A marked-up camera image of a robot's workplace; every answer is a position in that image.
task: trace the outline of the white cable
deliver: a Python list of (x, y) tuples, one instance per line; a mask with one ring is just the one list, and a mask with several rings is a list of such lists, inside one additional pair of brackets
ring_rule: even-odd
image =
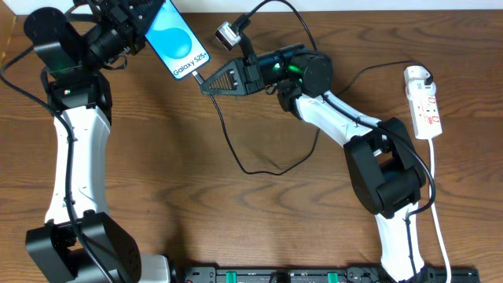
[[(430, 171), (431, 176), (435, 177), (435, 149), (433, 147), (433, 141), (431, 138), (428, 139), (428, 144), (430, 145)], [(431, 197), (431, 186), (429, 186), (429, 193)], [(447, 257), (446, 246), (443, 243), (442, 232), (440, 231), (439, 217), (437, 216), (437, 209), (435, 203), (431, 206), (431, 213), (433, 214), (433, 222), (435, 223), (435, 230), (437, 232), (437, 238), (439, 239), (440, 250), (442, 250), (443, 262), (446, 264), (447, 279), (446, 283), (450, 283), (451, 272), (449, 258)]]

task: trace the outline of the blue circle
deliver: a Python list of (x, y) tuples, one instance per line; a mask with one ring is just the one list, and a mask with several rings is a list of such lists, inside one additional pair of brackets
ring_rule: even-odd
[(181, 28), (168, 28), (153, 33), (153, 38), (162, 41), (162, 44), (158, 45), (162, 54), (173, 59), (182, 59), (189, 55), (192, 49), (192, 39)]

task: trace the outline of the wooden table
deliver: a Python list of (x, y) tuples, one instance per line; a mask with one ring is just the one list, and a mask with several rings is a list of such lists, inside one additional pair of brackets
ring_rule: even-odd
[[(453, 266), (499, 282), (503, 262), (503, 11), (304, 13), (320, 50), (333, 59), (333, 89), (362, 68), (415, 59), (435, 74), (444, 134), (435, 139), (437, 205)], [(214, 30), (237, 14), (186, 14), (212, 55), (226, 52)], [(257, 53), (307, 37), (291, 13), (260, 13), (248, 34)], [(18, 20), (7, 50), (30, 45)], [(8, 77), (44, 97), (42, 61), (29, 54)], [(371, 116), (402, 119), (413, 133), (403, 69), (363, 75), (342, 99)], [(247, 176), (236, 165), (217, 114), (191, 78), (176, 82), (154, 52), (103, 71), (112, 86), (106, 161), (113, 218), (141, 251), (175, 262), (220, 266), (346, 266), (378, 263), (376, 221), (351, 188), (343, 150), (325, 134), (313, 156), (282, 177)], [(248, 170), (279, 171), (307, 154), (313, 126), (284, 113), (275, 97), (218, 97), (229, 135)], [(428, 162), (425, 141), (414, 140)], [(53, 190), (56, 135), (48, 113), (0, 84), (0, 281), (45, 281), (25, 251), (43, 224)], [(422, 190), (425, 203), (427, 188)], [(431, 212), (419, 216), (421, 255), (443, 266)]]

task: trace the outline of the white power strip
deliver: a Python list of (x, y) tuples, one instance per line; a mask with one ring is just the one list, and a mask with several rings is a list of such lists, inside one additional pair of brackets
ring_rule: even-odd
[(430, 73), (421, 66), (410, 66), (405, 72), (406, 94), (417, 139), (426, 140), (442, 133), (435, 83), (425, 85)]

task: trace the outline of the power cord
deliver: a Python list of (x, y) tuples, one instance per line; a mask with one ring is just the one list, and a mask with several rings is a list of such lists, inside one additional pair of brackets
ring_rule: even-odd
[[(433, 140), (428, 139), (428, 145), (430, 147), (430, 171), (431, 176), (435, 177), (435, 148), (433, 147)], [(431, 205), (431, 213), (433, 214), (433, 223), (435, 224), (435, 231), (437, 233), (437, 238), (439, 239), (440, 250), (442, 251), (443, 262), (446, 264), (446, 283), (450, 283), (452, 278), (452, 272), (450, 270), (449, 257), (447, 256), (446, 245), (443, 242), (442, 231), (440, 231), (439, 216), (437, 215), (437, 208), (435, 204)]]
[[(103, 273), (103, 275), (107, 278), (107, 280), (111, 283), (115, 283), (112, 275), (106, 270), (106, 268), (103, 266), (103, 263), (99, 260), (98, 257), (96, 257), (96, 254), (93, 252), (92, 248), (89, 246), (86, 240), (86, 235), (84, 235), (77, 224), (75, 220), (75, 216), (73, 215), (73, 203), (72, 203), (72, 158), (73, 158), (73, 142), (75, 141), (73, 138), (72, 134), (72, 129), (68, 125), (68, 123), (63, 119), (61, 114), (57, 112), (56, 109), (50, 107), (47, 103), (44, 101), (40, 100), (38, 97), (34, 96), (33, 94), (28, 93), (26, 90), (22, 90), (18, 86), (13, 85), (9, 80), (6, 78), (6, 70), (13, 66), (16, 62), (21, 60), (23, 57), (25, 57), (28, 53), (30, 53), (33, 50), (33, 46), (30, 46), (28, 49), (26, 49), (24, 52), (19, 54), (17, 57), (12, 59), (9, 63), (7, 63), (5, 66), (0, 68), (0, 79), (6, 84), (8, 87), (12, 88), (13, 90), (17, 91), (20, 94), (23, 94), (25, 97), (28, 97), (29, 99), (33, 100), (34, 102), (38, 103), (41, 105), (43, 108), (45, 108), (49, 113), (56, 117), (56, 119), (63, 125), (64, 129), (67, 132), (67, 140), (68, 140), (68, 158), (67, 158), (67, 163), (66, 163), (66, 175), (65, 175), (65, 182), (64, 182), (64, 202), (66, 204), (67, 212), (68, 212), (68, 217), (70, 219), (70, 224), (72, 226), (74, 234), (77, 236), (77, 239), (79, 239), (80, 244), (86, 251), (87, 255), (93, 260), (94, 264), (100, 269), (100, 271)], [(46, 69), (42, 71), (42, 74), (45, 74), (46, 76)], [(46, 85), (42, 81), (42, 84), (44, 85), (44, 90), (46, 90)]]
[[(351, 86), (353, 85), (353, 83), (356, 81), (356, 79), (361, 74), (363, 74), (365, 71), (367, 71), (367, 70), (374, 69), (374, 68), (391, 66), (391, 65), (395, 65), (395, 64), (410, 64), (410, 63), (412, 63), (412, 64), (418, 64), (420, 66), (423, 66), (430, 73), (430, 78), (433, 77), (433, 74), (422, 63), (420, 63), (418, 61), (409, 60), (409, 61), (396, 61), (396, 62), (391, 62), (391, 63), (386, 63), (386, 64), (378, 64), (378, 65), (373, 65), (373, 66), (370, 66), (370, 67), (362, 69), (351, 80), (351, 82), (345, 88), (343, 88), (341, 91), (339, 91), (336, 94), (336, 96), (339, 96), (339, 95), (343, 94), (344, 92), (346, 92), (347, 90), (349, 90), (351, 88)], [(369, 129), (372, 129), (372, 130), (374, 130), (374, 131), (376, 131), (376, 132), (378, 132), (378, 133), (380, 133), (380, 134), (382, 134), (382, 135), (390, 138), (394, 142), (400, 144), (407, 152), (409, 152), (417, 160), (417, 162), (419, 163), (419, 165), (422, 167), (424, 173), (427, 175), (428, 182), (430, 184), (430, 199), (429, 199), (429, 201), (422, 208), (418, 208), (415, 211), (407, 212), (406, 217), (404, 219), (404, 221), (406, 222), (406, 229), (407, 229), (407, 242), (409, 244), (410, 263), (412, 265), (412, 270), (413, 270), (413, 273), (414, 273), (414, 281), (417, 282), (417, 271), (416, 271), (416, 265), (414, 264), (414, 258), (413, 258), (412, 237), (410, 235), (410, 220), (409, 220), (409, 218), (412, 215), (419, 214), (419, 213), (421, 213), (421, 212), (429, 209), (433, 205), (433, 203), (435, 202), (436, 187), (435, 187), (435, 181), (433, 180), (433, 174), (428, 170), (428, 166), (426, 166), (426, 163), (419, 157), (419, 155), (417, 155), (417, 153), (410, 147), (409, 143), (405, 139), (403, 139), (402, 137), (400, 137), (399, 135), (397, 135), (397, 134), (395, 134), (393, 132), (390, 132), (389, 130), (386, 130), (386, 129), (383, 129), (383, 128), (380, 128), (380, 127), (376, 127), (376, 126), (371, 125), (369, 123), (365, 123), (365, 122), (361, 121), (359, 117), (358, 118), (357, 117), (353, 117), (351, 114), (349, 114), (348, 112), (344, 111), (339, 106), (333, 104), (329, 100), (329, 98), (327, 96), (325, 96), (324, 94), (323, 94), (323, 99), (332, 108), (334, 108), (336, 111), (338, 111), (341, 114), (343, 114), (344, 116), (346, 116), (351, 121), (353, 121), (353, 122), (355, 122), (357, 124), (360, 124), (360, 125), (362, 125), (364, 127), (368, 127)]]
[[(307, 33), (307, 36), (309, 36), (309, 40), (311, 42), (311, 45), (313, 46), (313, 49), (314, 50), (318, 50), (318, 47), (316, 46), (316, 42), (314, 41), (314, 38), (313, 38), (313, 35), (311, 34), (309, 28), (307, 27), (307, 24), (306, 22), (304, 21), (304, 19), (300, 16), (299, 12), (297, 11), (297, 9), (292, 6), (292, 4), (290, 4), (289, 2), (285, 1), (285, 0), (265, 0), (263, 2), (261, 2), (260, 4), (258, 4), (250, 13), (248, 13), (244, 19), (241, 21), (241, 23), (244, 23), (246, 20), (248, 20), (255, 12), (257, 12), (257, 10), (260, 9), (260, 7), (264, 6), (266, 3), (268, 2), (272, 2), (272, 1), (277, 1), (277, 2), (281, 2), (281, 3), (284, 3), (285, 5), (287, 5), (288, 7), (290, 7), (290, 9), (292, 9), (293, 13), (297, 16), (297, 18), (299, 19), (300, 23), (302, 24), (302, 26), (304, 27), (304, 30), (306, 31)], [(196, 80), (199, 84), (201, 84), (204, 79), (202, 78), (202, 76), (197, 73), (197, 72), (193, 72), (193, 75), (196, 77)], [(292, 166), (290, 166), (289, 168), (287, 168), (286, 170), (282, 171), (282, 172), (279, 172), (279, 173), (276, 173), (276, 172), (271, 172), (271, 171), (247, 171), (243, 164), (241, 164), (240, 160), (239, 160), (239, 157), (237, 157), (237, 154), (236, 152), (234, 151), (234, 147), (232, 145), (232, 143), (230, 142), (230, 139), (229, 139), (229, 135), (227, 134), (227, 129), (226, 129), (226, 124), (224, 122), (224, 119), (223, 119), (223, 115), (222, 115), (222, 111), (220, 111), (220, 108), (217, 104), (217, 101), (215, 100), (215, 97), (213, 95), (210, 94), (210, 99), (211, 99), (211, 102), (213, 102), (213, 105), (215, 106), (215, 109), (217, 110), (217, 113), (218, 113), (218, 117), (220, 117), (220, 122), (222, 124), (222, 131), (223, 131), (223, 135), (225, 136), (226, 138), (226, 141), (227, 141), (227, 145), (229, 146), (229, 149), (230, 149), (230, 152), (233, 154), (234, 156), (234, 159), (236, 160), (237, 162), (237, 165), (239, 166), (239, 168), (246, 174), (246, 175), (257, 175), (257, 174), (268, 174), (268, 175), (274, 175), (274, 176), (281, 176), (287, 172), (289, 172), (291, 169), (299, 166), (302, 162), (306, 161), (309, 157), (311, 157), (311, 155), (313, 154), (314, 150), (316, 149), (316, 144), (318, 143), (318, 137), (320, 135), (320, 129), (317, 129), (316, 130), (316, 134), (314, 135), (314, 142), (313, 142), (313, 147), (311, 148), (311, 150), (309, 151), (309, 153), (304, 157), (302, 158), (299, 162), (293, 164)]]

